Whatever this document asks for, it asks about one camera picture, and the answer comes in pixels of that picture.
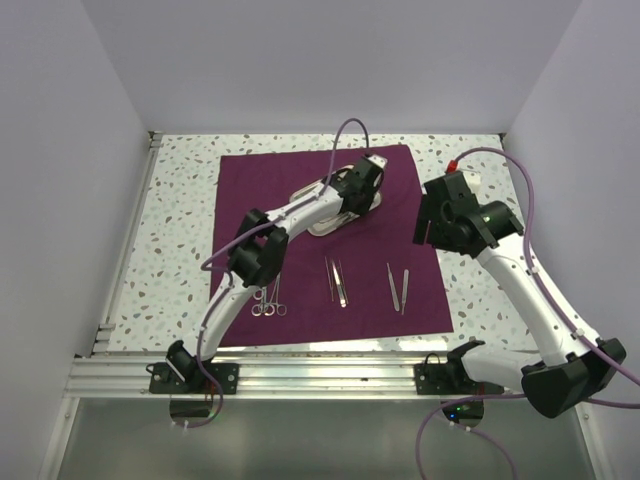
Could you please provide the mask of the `steel instrument tray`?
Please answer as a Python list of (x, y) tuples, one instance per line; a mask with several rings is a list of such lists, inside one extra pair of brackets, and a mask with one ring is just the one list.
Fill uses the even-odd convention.
[(289, 196), (289, 203), (286, 207), (287, 215), (282, 221), (282, 226), (291, 239), (298, 237), (303, 232), (315, 237), (327, 236), (346, 224), (366, 216), (381, 204), (380, 186), (366, 215), (340, 213), (342, 180), (348, 172), (352, 171), (341, 169), (334, 172), (323, 193), (320, 191), (325, 187), (325, 178), (308, 184)]

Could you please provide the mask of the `steel scalpel handle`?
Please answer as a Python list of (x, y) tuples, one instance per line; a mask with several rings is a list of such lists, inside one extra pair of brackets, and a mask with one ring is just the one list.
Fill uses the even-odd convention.
[(399, 302), (398, 292), (397, 292), (394, 276), (393, 276), (393, 273), (392, 273), (392, 270), (391, 270), (391, 266), (390, 266), (390, 264), (388, 262), (386, 263), (386, 268), (387, 268), (387, 277), (388, 277), (388, 282), (389, 282), (392, 305), (393, 305), (394, 310), (396, 312), (399, 312), (400, 311), (400, 302)]
[(404, 269), (403, 279), (402, 279), (401, 306), (400, 306), (401, 315), (405, 314), (406, 302), (408, 297), (409, 277), (410, 277), (409, 269)]

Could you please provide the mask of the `purple surgical cloth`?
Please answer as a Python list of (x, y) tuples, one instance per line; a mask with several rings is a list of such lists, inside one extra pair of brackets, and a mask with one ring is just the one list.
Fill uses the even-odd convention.
[[(406, 145), (373, 148), (388, 160), (382, 202), (364, 218), (315, 237), (303, 233), (287, 248), (280, 301), (285, 316), (253, 316), (246, 304), (221, 342), (246, 347), (359, 340), (448, 333), (452, 320), (435, 250), (412, 243), (421, 200), (416, 164)], [(361, 149), (292, 152), (221, 159), (217, 185), (213, 248), (236, 235), (253, 208), (279, 208), (298, 189), (318, 180), (328, 168), (357, 161)], [(340, 263), (349, 305), (339, 304), (334, 284), (331, 302), (324, 257)], [(404, 269), (409, 269), (405, 314), (391, 301), (386, 263), (394, 276), (401, 306)]]

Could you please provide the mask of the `steel wide tweezers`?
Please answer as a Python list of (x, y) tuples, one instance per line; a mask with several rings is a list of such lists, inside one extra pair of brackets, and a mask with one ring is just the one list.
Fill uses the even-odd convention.
[(342, 308), (346, 308), (349, 305), (348, 293), (346, 290), (345, 279), (343, 270), (340, 263), (331, 261), (331, 270), (334, 278), (335, 289), (337, 291), (339, 304)]

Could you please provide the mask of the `steel forceps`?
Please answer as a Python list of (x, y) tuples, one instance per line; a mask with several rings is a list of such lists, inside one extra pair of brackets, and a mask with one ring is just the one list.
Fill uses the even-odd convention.
[(328, 261), (328, 258), (326, 256), (324, 257), (324, 262), (325, 262), (325, 270), (326, 270), (326, 275), (327, 275), (328, 284), (329, 284), (330, 299), (331, 299), (331, 302), (334, 302), (334, 300), (335, 300), (335, 296), (334, 296), (334, 280), (333, 280), (333, 275), (332, 275), (330, 267), (329, 267), (329, 261)]

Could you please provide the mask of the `steel ring-handled hemostat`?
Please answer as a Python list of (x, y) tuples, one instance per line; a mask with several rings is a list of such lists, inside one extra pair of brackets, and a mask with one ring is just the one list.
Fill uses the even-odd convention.
[(287, 306), (280, 301), (280, 287), (281, 276), (278, 275), (265, 310), (265, 315), (268, 317), (275, 315), (285, 316), (287, 314)]

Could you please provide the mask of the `steel ring-handled scissors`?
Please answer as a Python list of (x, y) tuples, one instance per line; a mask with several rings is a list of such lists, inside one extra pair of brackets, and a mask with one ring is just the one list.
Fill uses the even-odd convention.
[(271, 316), (271, 303), (262, 298), (258, 303), (252, 306), (251, 314), (253, 316)]

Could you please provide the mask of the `steel angled ring scissors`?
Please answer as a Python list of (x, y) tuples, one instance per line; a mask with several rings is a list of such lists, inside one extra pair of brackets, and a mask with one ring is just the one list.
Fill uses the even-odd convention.
[(267, 288), (262, 287), (253, 294), (253, 298), (255, 300), (262, 300), (266, 294), (267, 294)]

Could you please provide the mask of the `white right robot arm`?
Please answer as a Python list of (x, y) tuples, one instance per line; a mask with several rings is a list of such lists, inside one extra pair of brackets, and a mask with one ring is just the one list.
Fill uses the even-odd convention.
[(524, 253), (524, 227), (501, 201), (478, 202), (462, 172), (424, 185), (413, 241), (476, 260), (498, 283), (529, 329), (537, 351), (527, 354), (470, 340), (443, 363), (414, 367), (441, 394), (480, 383), (521, 392), (541, 415), (555, 418), (603, 390), (627, 352), (603, 339), (571, 307), (546, 271)]

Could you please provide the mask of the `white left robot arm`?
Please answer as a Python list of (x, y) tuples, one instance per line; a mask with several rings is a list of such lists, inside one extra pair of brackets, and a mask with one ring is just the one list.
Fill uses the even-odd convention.
[(346, 168), (301, 189), (289, 203), (263, 212), (250, 210), (236, 237), (214, 253), (227, 256), (223, 278), (202, 319), (167, 350), (172, 379), (185, 392), (201, 390), (212, 359), (246, 302), (280, 274), (289, 243), (312, 226), (349, 214), (365, 216), (384, 180), (387, 159), (366, 154)]

